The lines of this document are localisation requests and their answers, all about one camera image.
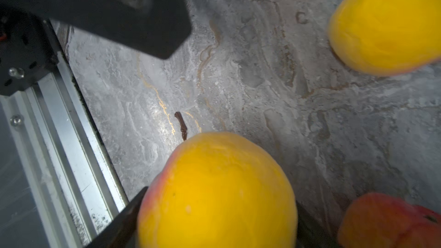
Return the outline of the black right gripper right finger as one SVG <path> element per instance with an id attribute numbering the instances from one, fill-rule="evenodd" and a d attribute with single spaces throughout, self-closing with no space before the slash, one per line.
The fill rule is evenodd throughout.
<path id="1" fill-rule="evenodd" d="M 320 224 L 296 202 L 298 228 L 296 248 L 339 248 L 337 241 L 329 236 Z"/>

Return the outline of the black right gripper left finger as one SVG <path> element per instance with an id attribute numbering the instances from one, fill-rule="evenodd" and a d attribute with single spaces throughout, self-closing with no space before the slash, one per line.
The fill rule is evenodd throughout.
<path id="1" fill-rule="evenodd" d="M 137 218 L 148 187 L 144 187 L 86 248 L 135 248 Z"/>

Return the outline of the orange yellow peach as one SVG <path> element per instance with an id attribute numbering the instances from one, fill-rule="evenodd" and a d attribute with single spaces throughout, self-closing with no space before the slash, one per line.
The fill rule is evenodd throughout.
<path id="1" fill-rule="evenodd" d="M 354 200 L 337 234 L 343 248 L 439 248 L 441 215 L 386 194 Z"/>

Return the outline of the yellow peach front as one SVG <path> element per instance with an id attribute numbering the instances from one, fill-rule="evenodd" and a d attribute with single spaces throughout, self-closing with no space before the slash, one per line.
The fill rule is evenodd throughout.
<path id="1" fill-rule="evenodd" d="M 231 132 L 188 136 L 148 187 L 137 217 L 140 248 L 293 248 L 298 214 L 281 166 Z"/>

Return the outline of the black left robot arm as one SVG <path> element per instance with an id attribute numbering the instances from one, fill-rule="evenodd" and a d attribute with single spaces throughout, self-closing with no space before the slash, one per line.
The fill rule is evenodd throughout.
<path id="1" fill-rule="evenodd" d="M 185 0 L 1 0 L 160 59 L 170 58 L 192 31 Z"/>

